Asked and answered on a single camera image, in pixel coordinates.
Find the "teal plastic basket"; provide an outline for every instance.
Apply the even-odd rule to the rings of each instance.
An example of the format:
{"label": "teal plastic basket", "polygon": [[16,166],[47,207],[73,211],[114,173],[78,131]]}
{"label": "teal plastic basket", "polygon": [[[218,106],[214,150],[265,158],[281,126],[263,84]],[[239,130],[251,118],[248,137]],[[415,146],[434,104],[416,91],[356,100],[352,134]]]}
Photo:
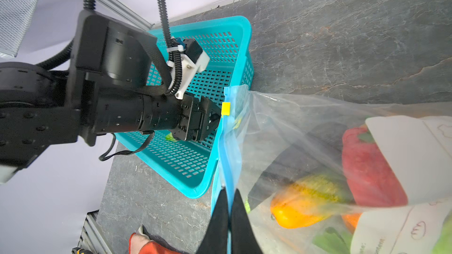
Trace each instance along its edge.
{"label": "teal plastic basket", "polygon": [[[158,38],[157,46],[168,59],[166,43],[161,29],[149,31]],[[200,98],[205,96],[221,107],[223,88],[247,84],[251,86],[254,68],[248,46],[251,40],[251,24],[242,16],[209,20],[171,27],[171,35],[194,38],[210,57],[205,71],[197,73],[187,91]],[[159,85],[161,78],[152,66],[148,85]],[[137,153],[147,165],[189,198],[206,193],[212,182],[218,163],[215,135],[210,134],[202,142],[168,141],[169,131],[156,131],[150,145]],[[139,132],[116,133],[118,140],[129,150],[138,149],[146,135]]]}

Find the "wire mesh basket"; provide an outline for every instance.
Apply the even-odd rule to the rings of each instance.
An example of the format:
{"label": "wire mesh basket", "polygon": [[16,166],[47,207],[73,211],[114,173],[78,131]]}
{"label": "wire mesh basket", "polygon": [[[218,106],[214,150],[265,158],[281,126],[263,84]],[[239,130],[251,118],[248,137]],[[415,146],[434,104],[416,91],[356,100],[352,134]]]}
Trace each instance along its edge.
{"label": "wire mesh basket", "polygon": [[16,57],[37,0],[0,0],[0,58]]}
{"label": "wire mesh basket", "polygon": [[[157,46],[168,59],[166,43],[161,29],[149,31],[155,35]],[[207,97],[221,107],[224,101],[223,89],[229,86],[247,84],[251,86],[254,76],[253,63],[248,47],[251,40],[251,24],[242,16],[221,18],[204,22],[171,27],[171,34],[182,39],[196,39],[209,55],[210,62],[205,71],[196,73],[187,91],[195,97]],[[152,66],[148,85],[161,83],[158,71]],[[137,153],[147,165],[188,198],[198,198],[206,193],[212,182],[219,159],[216,134],[218,129],[205,140],[171,141],[169,131],[156,131],[154,139],[145,150]],[[146,135],[139,132],[116,133],[118,140],[129,150],[139,148]]]}

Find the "white zip tie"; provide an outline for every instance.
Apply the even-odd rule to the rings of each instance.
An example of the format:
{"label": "white zip tie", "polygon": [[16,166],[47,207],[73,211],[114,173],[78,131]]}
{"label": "white zip tie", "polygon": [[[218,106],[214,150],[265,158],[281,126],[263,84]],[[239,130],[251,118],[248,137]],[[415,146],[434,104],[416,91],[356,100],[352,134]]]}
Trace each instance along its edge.
{"label": "white zip tie", "polygon": [[173,46],[173,47],[170,47],[170,48],[166,49],[166,51],[168,53],[169,52],[173,52],[173,51],[177,51],[177,50],[179,50],[180,52],[184,52],[184,46],[179,44],[178,46]]}

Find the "red bell pepper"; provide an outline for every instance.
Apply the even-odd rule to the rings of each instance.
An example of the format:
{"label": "red bell pepper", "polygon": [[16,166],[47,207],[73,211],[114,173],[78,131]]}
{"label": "red bell pepper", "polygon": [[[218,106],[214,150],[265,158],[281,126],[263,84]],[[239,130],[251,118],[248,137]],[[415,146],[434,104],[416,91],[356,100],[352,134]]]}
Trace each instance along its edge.
{"label": "red bell pepper", "polygon": [[408,198],[366,127],[342,136],[342,166],[355,202],[361,206],[404,206]]}

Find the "green object in basket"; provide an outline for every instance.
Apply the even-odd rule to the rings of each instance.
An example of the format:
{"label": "green object in basket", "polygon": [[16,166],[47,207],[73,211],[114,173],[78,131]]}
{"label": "green object in basket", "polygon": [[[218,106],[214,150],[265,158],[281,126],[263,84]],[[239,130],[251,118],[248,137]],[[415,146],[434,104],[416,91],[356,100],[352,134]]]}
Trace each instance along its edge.
{"label": "green object in basket", "polygon": [[168,140],[168,141],[177,141],[177,140],[173,137],[173,134],[172,134],[172,133],[169,133],[169,134],[165,137],[165,139]]}

